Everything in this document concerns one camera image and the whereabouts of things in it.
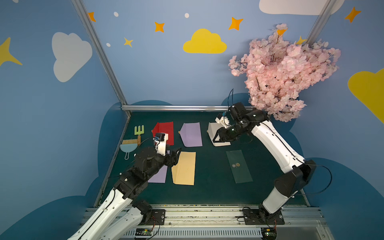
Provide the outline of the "lilac envelope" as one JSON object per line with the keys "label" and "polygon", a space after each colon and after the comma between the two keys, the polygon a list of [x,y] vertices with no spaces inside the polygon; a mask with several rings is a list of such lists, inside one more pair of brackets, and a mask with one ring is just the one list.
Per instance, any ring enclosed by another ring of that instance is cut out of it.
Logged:
{"label": "lilac envelope", "polygon": [[200,123],[184,123],[180,130],[180,136],[187,148],[203,146]]}
{"label": "lilac envelope", "polygon": [[167,156],[156,153],[155,157],[149,162],[148,182],[164,184],[166,182],[167,170]]}

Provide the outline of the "tan kraft envelope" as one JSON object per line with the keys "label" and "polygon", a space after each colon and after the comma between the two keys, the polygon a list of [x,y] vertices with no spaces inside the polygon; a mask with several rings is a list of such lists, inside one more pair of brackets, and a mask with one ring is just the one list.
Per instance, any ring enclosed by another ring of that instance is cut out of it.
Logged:
{"label": "tan kraft envelope", "polygon": [[178,163],[172,167],[173,183],[193,186],[195,184],[196,152],[181,152]]}

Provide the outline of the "red envelope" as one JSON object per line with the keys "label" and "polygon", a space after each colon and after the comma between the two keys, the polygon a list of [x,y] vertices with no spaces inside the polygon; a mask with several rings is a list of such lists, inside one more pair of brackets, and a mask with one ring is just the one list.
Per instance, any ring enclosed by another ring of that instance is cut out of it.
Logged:
{"label": "red envelope", "polygon": [[168,123],[157,123],[152,130],[153,137],[156,136],[157,133],[165,133],[168,134],[167,144],[170,146],[174,145],[174,122]]}

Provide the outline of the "dark green envelope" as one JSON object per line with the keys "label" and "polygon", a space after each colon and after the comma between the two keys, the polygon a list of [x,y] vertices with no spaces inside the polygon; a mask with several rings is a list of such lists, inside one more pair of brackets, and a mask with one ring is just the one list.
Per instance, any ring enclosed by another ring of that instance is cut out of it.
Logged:
{"label": "dark green envelope", "polygon": [[252,182],[252,176],[241,150],[226,151],[229,165],[236,184]]}

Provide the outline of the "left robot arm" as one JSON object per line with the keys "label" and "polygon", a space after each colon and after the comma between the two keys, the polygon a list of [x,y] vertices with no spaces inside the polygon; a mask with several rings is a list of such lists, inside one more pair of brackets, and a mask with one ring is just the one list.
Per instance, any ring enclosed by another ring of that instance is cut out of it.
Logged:
{"label": "left robot arm", "polygon": [[144,148],[135,156],[134,165],[122,173],[103,204],[70,239],[118,240],[129,229],[149,221],[152,207],[145,201],[133,204],[124,216],[117,221],[115,219],[163,166],[177,165],[181,152],[177,149],[162,155],[154,147]]}

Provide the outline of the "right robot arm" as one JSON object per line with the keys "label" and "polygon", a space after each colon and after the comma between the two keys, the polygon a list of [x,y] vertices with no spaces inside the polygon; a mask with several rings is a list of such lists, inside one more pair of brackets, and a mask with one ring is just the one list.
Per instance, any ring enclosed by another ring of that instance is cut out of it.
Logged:
{"label": "right robot arm", "polygon": [[215,121],[220,125],[212,141],[214,143],[232,142],[242,134],[253,135],[272,154],[283,175],[275,179],[274,188],[259,205],[257,218],[264,223],[276,220],[283,205],[300,192],[311,180],[316,164],[305,161],[278,133],[268,116],[261,110],[249,111],[242,103],[228,108],[234,120],[230,124],[226,114],[218,114]]}

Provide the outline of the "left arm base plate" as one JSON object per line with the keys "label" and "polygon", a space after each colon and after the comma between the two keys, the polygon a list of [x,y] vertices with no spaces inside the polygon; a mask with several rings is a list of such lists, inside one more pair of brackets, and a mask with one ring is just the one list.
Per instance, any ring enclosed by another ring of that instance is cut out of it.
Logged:
{"label": "left arm base plate", "polygon": [[151,213],[146,213],[143,216],[143,220],[140,225],[149,226],[149,225],[164,225],[166,217],[165,209],[154,209]]}

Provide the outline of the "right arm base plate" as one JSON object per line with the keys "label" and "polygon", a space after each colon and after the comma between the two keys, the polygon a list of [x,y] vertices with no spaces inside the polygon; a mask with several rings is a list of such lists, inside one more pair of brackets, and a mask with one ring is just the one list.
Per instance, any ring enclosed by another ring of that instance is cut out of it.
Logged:
{"label": "right arm base plate", "polygon": [[273,214],[269,214],[266,210],[243,208],[244,221],[246,225],[284,225],[285,220],[281,209]]}

